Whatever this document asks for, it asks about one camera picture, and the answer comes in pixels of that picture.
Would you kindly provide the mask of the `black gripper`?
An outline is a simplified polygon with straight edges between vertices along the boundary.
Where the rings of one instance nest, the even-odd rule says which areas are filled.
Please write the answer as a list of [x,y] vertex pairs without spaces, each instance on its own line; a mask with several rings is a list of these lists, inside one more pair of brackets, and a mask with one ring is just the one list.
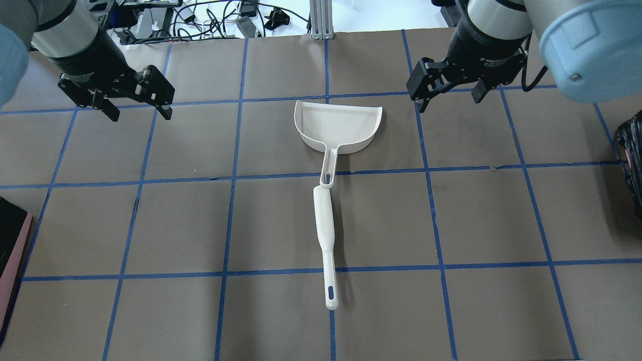
[[525,39],[527,35],[495,38],[468,20],[460,21],[446,57],[440,62],[422,57],[413,68],[406,87],[415,108],[423,113],[437,95],[464,84],[475,84],[471,96],[478,104],[499,85],[512,83],[527,61]]
[[138,72],[131,68],[104,31],[82,51],[50,60],[61,71],[58,87],[78,107],[100,110],[117,122],[120,111],[111,99],[130,98],[154,106],[165,120],[171,119],[174,86],[154,65]]

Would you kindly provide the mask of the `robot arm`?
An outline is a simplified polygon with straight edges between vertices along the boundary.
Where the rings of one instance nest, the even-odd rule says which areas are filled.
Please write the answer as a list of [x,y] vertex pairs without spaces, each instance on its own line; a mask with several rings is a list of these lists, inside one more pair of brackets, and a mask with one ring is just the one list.
[[551,73],[557,89],[579,103],[601,103],[640,93],[640,1],[433,1],[454,6],[459,21],[443,60],[424,57],[406,83],[419,112],[430,100],[475,84],[488,92],[527,73],[532,37],[543,68],[523,91]]
[[129,98],[172,116],[175,89],[153,65],[132,69],[106,32],[117,1],[2,1],[2,105],[16,94],[29,62],[39,51],[61,71],[58,87],[80,107],[118,121],[113,98]]

